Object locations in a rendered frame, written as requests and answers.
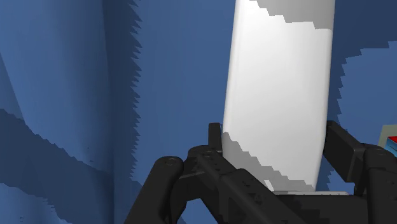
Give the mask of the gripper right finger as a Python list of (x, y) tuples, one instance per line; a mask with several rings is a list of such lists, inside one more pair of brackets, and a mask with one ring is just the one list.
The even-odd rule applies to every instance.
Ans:
[(334, 121), (326, 122), (323, 155), (354, 195), (366, 195), (368, 224), (397, 224), (397, 158), (374, 144), (361, 143)]

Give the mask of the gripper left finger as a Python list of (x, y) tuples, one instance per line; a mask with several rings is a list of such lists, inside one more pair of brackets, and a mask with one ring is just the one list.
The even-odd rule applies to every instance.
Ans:
[(218, 224), (298, 224), (298, 216), (245, 169), (222, 155), (221, 125), (210, 123), (208, 144), (188, 158), (153, 165), (124, 224), (177, 224), (190, 200), (200, 199)]

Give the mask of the grey red blue box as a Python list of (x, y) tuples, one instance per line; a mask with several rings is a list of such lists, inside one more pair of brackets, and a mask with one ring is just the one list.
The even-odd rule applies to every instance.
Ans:
[(382, 126), (378, 145), (397, 157), (397, 124)]

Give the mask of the blue sofa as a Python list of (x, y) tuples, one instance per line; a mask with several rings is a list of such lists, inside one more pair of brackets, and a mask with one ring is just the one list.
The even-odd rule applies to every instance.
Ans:
[[(0, 224), (123, 224), (223, 124), (236, 0), (0, 0)], [(327, 120), (397, 124), (397, 0), (335, 0)], [(321, 159), (316, 190), (352, 192)]]

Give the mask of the white rounded tall object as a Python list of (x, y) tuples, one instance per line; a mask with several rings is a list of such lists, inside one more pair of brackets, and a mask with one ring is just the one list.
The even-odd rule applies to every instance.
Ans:
[(223, 156), (276, 194), (315, 195), (335, 0), (236, 0)]

